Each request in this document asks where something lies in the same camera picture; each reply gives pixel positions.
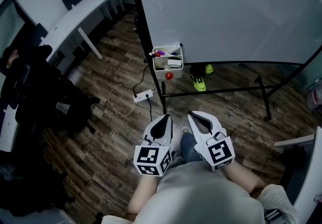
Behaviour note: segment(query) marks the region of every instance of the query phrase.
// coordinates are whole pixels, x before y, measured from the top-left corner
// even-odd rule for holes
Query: white desk
[[[314,197],[322,192],[322,129],[317,127],[316,134],[287,141],[275,142],[274,147],[292,147],[314,142],[309,168],[300,193],[294,203],[294,208],[299,215],[299,223],[305,224],[313,213],[317,203]]]
[[[82,0],[75,7],[73,7],[72,10],[68,11],[68,13],[62,19],[60,19],[59,22],[48,32],[46,38],[44,38],[40,44],[40,46],[50,45],[52,47],[52,52],[48,56],[47,61],[52,58],[60,45],[71,35],[71,33],[76,28],[84,38],[85,42],[92,49],[92,51],[99,57],[99,59],[102,59],[101,54],[97,51],[93,43],[79,26],[86,17],[88,17],[93,11],[101,7],[107,1],[108,0]]]
[[[92,51],[102,59],[101,54],[97,51],[93,43],[87,37],[85,32],[79,25],[81,22],[88,17],[93,11],[101,7],[108,0],[82,0],[78,3],[72,10],[55,25],[55,27],[48,32],[46,38],[40,43],[41,45],[50,45],[52,47],[51,54],[47,57],[49,61],[53,55],[56,53],[60,45],[71,35],[71,33],[77,28],[78,32],[82,35],[85,42],[89,45]],[[112,8],[114,12],[117,12],[115,4],[113,1]],[[124,10],[122,0],[119,0],[121,8]],[[107,17],[111,18],[108,11],[105,9],[105,14]],[[18,130],[18,123],[16,122],[16,109],[12,109],[9,105],[6,109],[5,118],[2,124],[2,130],[0,134],[0,151],[11,152]]]

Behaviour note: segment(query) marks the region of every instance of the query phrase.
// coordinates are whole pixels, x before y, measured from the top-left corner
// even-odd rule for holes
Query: wooden floor
[[[98,60],[93,54],[78,66],[70,79],[89,96],[97,96],[100,103],[92,107],[88,128],[76,133],[73,139],[66,133],[46,129],[41,138],[49,146],[43,157],[59,172],[68,176],[64,186],[69,196],[76,198],[66,204],[66,212],[77,223],[93,223],[98,212],[122,216],[136,187],[139,177],[132,166],[134,147],[150,123],[147,101],[133,105],[132,87],[142,78],[143,51],[137,34],[133,32],[135,12],[127,14],[97,44],[103,55]],[[281,71],[270,64],[213,65],[214,73],[206,76],[207,89],[254,86],[261,74],[265,85],[279,83]],[[194,91],[185,67],[181,79],[166,81],[167,93]],[[155,86],[147,69],[144,82],[136,92]],[[153,119],[162,115],[157,93],[151,99]],[[306,105],[305,95],[293,85],[287,85],[270,97],[273,119],[264,121],[266,111],[261,91],[234,92],[167,99],[168,113],[173,118],[174,141],[180,140],[180,130],[188,124],[187,112],[200,110],[213,114],[226,128],[233,140],[238,162],[251,169],[267,182],[279,183],[284,167],[281,152],[273,142],[312,134],[317,126],[316,117]]]

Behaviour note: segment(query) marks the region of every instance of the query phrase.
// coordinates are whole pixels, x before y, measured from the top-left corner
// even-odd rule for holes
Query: whiteboard
[[[322,45],[322,0],[142,0],[152,44],[184,62],[305,63]]]

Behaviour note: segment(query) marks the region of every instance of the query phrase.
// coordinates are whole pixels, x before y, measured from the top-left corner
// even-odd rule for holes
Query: black cable
[[[145,95],[146,98],[147,98],[147,101],[149,101],[149,104],[150,104],[150,118],[151,118],[151,122],[152,122],[152,106],[151,106],[151,102],[150,102],[150,99],[149,99],[149,95]]]
[[[148,67],[149,65],[147,65],[145,68],[144,68],[144,70],[143,70],[143,76],[142,76],[142,81],[141,82],[143,82],[143,79],[144,79],[144,72],[145,72],[145,70],[147,69],[147,67]],[[135,91],[134,91],[134,88],[135,87],[137,87],[141,82],[139,82],[137,85],[135,85],[135,86],[133,86],[133,88],[132,88],[132,90],[133,90],[133,93],[134,93],[134,97],[136,98],[136,93],[135,93]]]

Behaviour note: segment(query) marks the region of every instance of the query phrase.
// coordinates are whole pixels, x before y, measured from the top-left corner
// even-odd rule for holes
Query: red ball
[[[173,77],[173,74],[172,74],[171,72],[167,72],[167,73],[166,73],[166,78],[167,78],[168,80],[171,80],[171,79],[172,79],[172,77]]]

